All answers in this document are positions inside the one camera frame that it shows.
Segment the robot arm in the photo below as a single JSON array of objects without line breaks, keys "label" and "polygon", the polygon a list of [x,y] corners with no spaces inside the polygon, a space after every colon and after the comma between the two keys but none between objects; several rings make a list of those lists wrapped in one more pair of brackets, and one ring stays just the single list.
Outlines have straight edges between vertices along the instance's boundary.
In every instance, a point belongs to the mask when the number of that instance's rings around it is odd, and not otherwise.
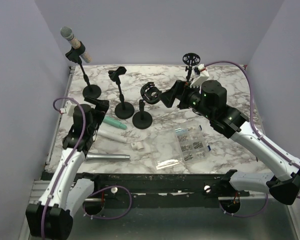
[{"label": "robot arm", "polygon": [[[272,171],[265,174],[234,172],[229,180],[234,189],[270,193],[279,202],[291,205],[300,192],[300,169],[269,148],[254,133],[247,116],[227,105],[227,90],[218,81],[206,80],[205,76],[195,81],[193,84],[177,80],[158,98],[168,108],[172,107],[175,99],[180,100],[179,109],[190,108],[207,118],[215,131],[248,149]],[[299,158],[287,153],[266,136],[262,135],[262,138],[300,166]]]},{"label": "robot arm", "polygon": [[[32,236],[39,237],[42,235],[41,221],[44,219],[45,237],[56,240],[67,239],[72,229],[74,215],[95,189],[95,183],[84,178],[77,180],[72,189],[71,186],[109,109],[109,101],[90,97],[86,97],[84,100],[95,105],[95,108],[91,108],[88,104],[81,104],[85,116],[85,129],[82,139],[78,143],[83,130],[83,115],[76,106],[71,109],[73,125],[62,141],[63,150],[60,162],[50,184],[38,203],[29,204],[26,209],[25,215]],[[71,155],[77,143],[77,149]]]}]

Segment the marble surface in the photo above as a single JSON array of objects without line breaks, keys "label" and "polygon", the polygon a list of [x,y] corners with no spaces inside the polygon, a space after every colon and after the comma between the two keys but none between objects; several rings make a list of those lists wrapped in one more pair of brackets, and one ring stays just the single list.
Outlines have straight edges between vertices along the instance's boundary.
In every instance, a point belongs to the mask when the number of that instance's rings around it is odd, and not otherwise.
[{"label": "marble surface", "polygon": [[[92,84],[98,84],[102,90],[99,99],[110,100],[108,116],[116,118],[114,109],[119,101],[119,91],[117,85],[108,77],[108,70],[117,69],[117,65],[105,66],[84,66],[86,74]],[[147,82],[154,82],[162,91],[172,87],[176,80],[185,80],[186,72],[184,66],[165,65],[127,65],[127,72],[121,76],[121,88],[127,102],[133,104],[135,111],[139,110],[140,88]],[[238,108],[247,116],[249,115],[249,87],[244,75],[235,66],[210,66],[208,68],[210,79],[218,80],[227,89],[227,104]],[[82,96],[86,83],[79,67],[76,67],[73,80],[69,89],[69,97],[76,99],[79,103],[84,103]],[[98,136],[90,151],[94,153],[107,154],[128,154],[130,162],[84,162],[78,172],[89,173],[226,173],[230,169],[248,173],[269,172],[268,168],[260,161],[256,160],[248,150],[226,139],[221,134],[215,132],[209,125],[209,121],[202,116],[198,116],[190,109],[177,109],[178,100],[174,102],[172,108],[166,108],[162,102],[155,105],[145,105],[145,110],[152,115],[152,126],[145,130],[139,130],[132,125],[132,118],[121,120],[127,125],[127,130],[115,128],[103,123],[100,129],[107,130],[128,139],[129,143],[121,143],[114,140]],[[254,110],[256,126],[261,129],[257,111]],[[202,133],[211,151],[207,157],[199,162],[180,163],[170,168],[157,170],[153,159],[148,137],[153,132],[159,132],[172,128],[175,125],[186,121],[195,121],[202,126]],[[56,137],[55,146],[48,166],[49,172],[54,172],[60,160],[62,152],[62,138],[68,133],[73,120],[71,117],[62,116],[59,131]],[[130,143],[143,141],[143,150],[132,150]]]}]

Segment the black metal frame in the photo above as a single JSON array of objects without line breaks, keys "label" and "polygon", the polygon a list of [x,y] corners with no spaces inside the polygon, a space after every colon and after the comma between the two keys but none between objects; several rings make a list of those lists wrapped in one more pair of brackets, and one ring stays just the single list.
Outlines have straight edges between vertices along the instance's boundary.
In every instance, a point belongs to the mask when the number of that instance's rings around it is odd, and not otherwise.
[{"label": "black metal frame", "polygon": [[[229,180],[236,170],[226,174],[128,174],[128,173],[78,173],[74,179],[90,179],[94,181],[94,191],[108,186],[123,186],[136,197],[132,208],[218,208],[219,197],[234,197],[236,190]],[[41,179],[49,181],[53,173],[44,172]],[[249,196],[249,192],[241,191],[240,196]],[[128,194],[118,189],[113,194],[104,191],[106,209],[124,209],[129,202]]]}]

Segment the microphone windscreen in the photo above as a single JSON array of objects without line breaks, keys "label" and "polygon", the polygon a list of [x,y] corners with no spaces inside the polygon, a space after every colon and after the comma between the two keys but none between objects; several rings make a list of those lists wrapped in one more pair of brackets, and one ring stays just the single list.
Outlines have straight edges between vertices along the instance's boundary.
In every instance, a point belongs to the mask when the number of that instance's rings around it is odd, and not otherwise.
[{"label": "microphone windscreen", "polygon": [[61,28],[60,33],[61,33],[61,36],[65,39],[67,39],[68,41],[73,39],[73,37],[74,37],[74,33],[72,32],[72,29],[67,26],[64,26],[63,28]]}]

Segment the microphone stand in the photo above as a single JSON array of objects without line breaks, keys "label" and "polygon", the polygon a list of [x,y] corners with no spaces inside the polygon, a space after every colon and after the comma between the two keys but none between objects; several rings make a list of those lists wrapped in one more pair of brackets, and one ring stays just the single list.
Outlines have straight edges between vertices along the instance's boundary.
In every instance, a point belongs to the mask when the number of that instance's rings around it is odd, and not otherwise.
[{"label": "microphone stand", "polygon": [[86,50],[86,47],[83,45],[83,43],[80,41],[81,46],[77,49],[74,49],[73,47],[71,47],[71,50],[69,52],[67,52],[65,54],[65,57],[75,63],[75,64],[79,64],[81,71],[83,73],[83,79],[86,82],[86,87],[83,89],[82,95],[84,98],[86,97],[90,97],[93,99],[97,99],[98,97],[100,97],[101,95],[101,89],[98,85],[95,84],[90,84],[89,82],[89,77],[86,74],[84,67],[82,66],[82,60],[80,58],[80,55],[83,54]]}]

